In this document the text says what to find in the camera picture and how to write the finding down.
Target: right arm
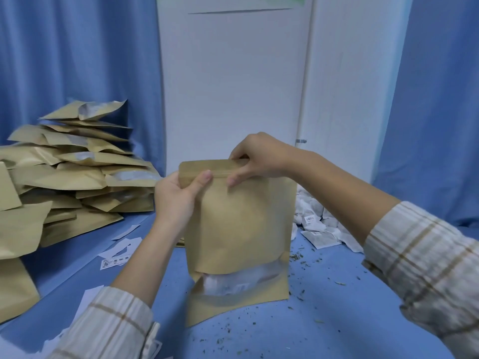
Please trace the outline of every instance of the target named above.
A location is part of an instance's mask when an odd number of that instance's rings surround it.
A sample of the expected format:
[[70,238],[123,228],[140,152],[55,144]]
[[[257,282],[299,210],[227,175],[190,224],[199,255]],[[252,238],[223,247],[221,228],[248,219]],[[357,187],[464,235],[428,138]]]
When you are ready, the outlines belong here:
[[408,320],[438,336],[457,358],[479,358],[478,241],[266,133],[249,135],[230,158],[244,156],[249,162],[229,176],[230,186],[258,175],[301,184],[363,245],[363,265],[401,298]]

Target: plaid shirt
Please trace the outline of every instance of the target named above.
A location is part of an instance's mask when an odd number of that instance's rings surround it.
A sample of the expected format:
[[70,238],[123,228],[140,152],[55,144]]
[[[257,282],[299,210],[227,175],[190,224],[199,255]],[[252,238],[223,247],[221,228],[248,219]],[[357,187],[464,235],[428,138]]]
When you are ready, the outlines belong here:
[[[438,336],[456,358],[479,358],[479,242],[402,202],[374,227],[363,265],[403,304],[404,316]],[[50,359],[147,359],[159,324],[146,304],[105,287]]]

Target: blue curtain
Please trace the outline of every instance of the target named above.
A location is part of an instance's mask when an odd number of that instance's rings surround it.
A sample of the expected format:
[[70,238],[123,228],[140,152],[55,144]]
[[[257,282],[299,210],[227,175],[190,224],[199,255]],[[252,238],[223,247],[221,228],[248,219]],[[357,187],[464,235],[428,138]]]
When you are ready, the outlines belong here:
[[165,171],[156,0],[0,0],[0,144],[71,100],[128,99],[134,152]]
[[374,182],[469,228],[479,227],[478,15],[479,0],[413,0]]

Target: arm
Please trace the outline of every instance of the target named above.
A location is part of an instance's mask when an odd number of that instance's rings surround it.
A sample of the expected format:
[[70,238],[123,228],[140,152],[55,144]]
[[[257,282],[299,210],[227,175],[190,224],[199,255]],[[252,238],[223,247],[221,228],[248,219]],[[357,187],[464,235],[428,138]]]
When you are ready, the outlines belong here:
[[364,246],[365,265],[401,299],[403,315],[438,336],[457,358],[479,358],[479,242],[409,202],[370,186],[323,157],[266,133],[249,135],[229,176],[288,176],[306,188]]
[[195,196],[211,178],[205,171],[185,189],[179,186],[178,173],[159,181],[150,232],[111,286],[100,291],[63,335],[50,359],[149,358],[159,329],[152,323],[150,307],[173,247],[193,213]]
[[303,186],[364,245],[373,227],[400,201],[355,178],[324,157],[300,150],[260,132],[249,135],[231,153],[250,157],[232,173],[230,185],[254,176],[287,176]]

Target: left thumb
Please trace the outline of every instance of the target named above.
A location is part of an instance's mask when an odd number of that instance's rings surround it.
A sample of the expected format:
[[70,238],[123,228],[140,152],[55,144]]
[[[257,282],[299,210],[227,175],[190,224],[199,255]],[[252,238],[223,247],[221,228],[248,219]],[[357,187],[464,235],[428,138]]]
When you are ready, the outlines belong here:
[[206,186],[212,177],[213,175],[210,170],[203,171],[197,177],[195,177],[195,180],[193,180],[191,184],[185,188],[185,190],[188,190],[195,197],[198,195],[201,189]]

